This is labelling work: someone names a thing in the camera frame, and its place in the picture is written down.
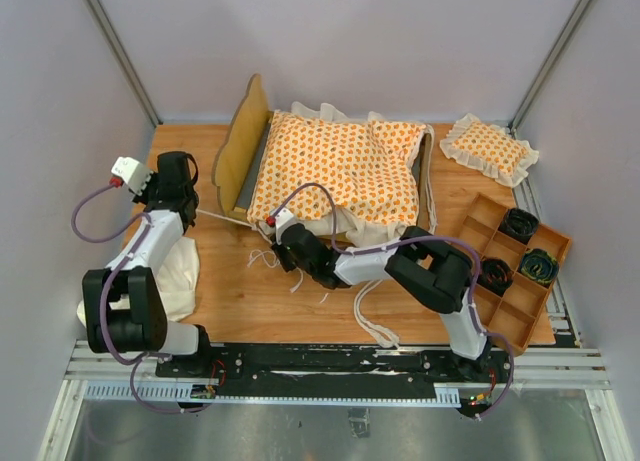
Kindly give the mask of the duck print bed cover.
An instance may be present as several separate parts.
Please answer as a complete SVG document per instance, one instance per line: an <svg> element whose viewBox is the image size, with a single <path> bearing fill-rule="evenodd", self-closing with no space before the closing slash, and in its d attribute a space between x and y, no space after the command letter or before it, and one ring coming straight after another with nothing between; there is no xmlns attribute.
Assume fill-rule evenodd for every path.
<svg viewBox="0 0 640 461"><path fill-rule="evenodd" d="M429 124L377 113L353 120L330 104L313 111L295 103L271 119L247 220L271 233L266 219L284 205L314 234L342 234L357 247L390 241L409 226L434 231L430 182L412 172L431 156L434 139Z"/></svg>

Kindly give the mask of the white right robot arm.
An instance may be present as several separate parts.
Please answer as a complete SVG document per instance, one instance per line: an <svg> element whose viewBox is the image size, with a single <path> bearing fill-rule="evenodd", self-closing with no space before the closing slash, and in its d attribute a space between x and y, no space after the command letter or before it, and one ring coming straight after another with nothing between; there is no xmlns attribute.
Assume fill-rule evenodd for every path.
<svg viewBox="0 0 640 461"><path fill-rule="evenodd" d="M285 270L299 268L329 290L395 281L440 316L460 378L474 381L487 372L490 343L473 307L480 260L468 243L412 226L388 243L340 250L294 223L272 237L271 249Z"/></svg>

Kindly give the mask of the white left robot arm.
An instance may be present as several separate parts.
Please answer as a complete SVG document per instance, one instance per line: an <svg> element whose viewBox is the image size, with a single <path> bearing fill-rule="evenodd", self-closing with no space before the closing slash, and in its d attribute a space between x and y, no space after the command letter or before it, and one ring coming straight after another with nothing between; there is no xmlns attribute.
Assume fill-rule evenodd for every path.
<svg viewBox="0 0 640 461"><path fill-rule="evenodd" d="M82 279L85 327L93 352L109 353L124 365L136 362L123 356L127 352L179 356L181 367L195 377L212 369L214 352L200 343L200 329L168 319L155 279L170 250L195 225L198 177L195 158L184 151L160 154L155 169L120 157L108 184L80 201L72 212L72 230L93 244L110 241L140 222L112 261L87 271ZM95 238L81 233L80 209L100 194L121 187L144 209L113 235Z"/></svg>

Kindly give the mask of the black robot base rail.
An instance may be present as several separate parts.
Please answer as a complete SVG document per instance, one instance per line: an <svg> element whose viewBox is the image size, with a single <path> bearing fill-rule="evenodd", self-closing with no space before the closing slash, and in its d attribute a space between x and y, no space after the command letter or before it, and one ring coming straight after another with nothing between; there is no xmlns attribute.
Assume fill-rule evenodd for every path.
<svg viewBox="0 0 640 461"><path fill-rule="evenodd" d="M487 406L503 389L607 390L595 349L534 347L514 359L493 349L482 373L463 375L442 346L214 344L207 360L149 357L136 367L78 342L65 378L88 399L205 404L349 407Z"/></svg>

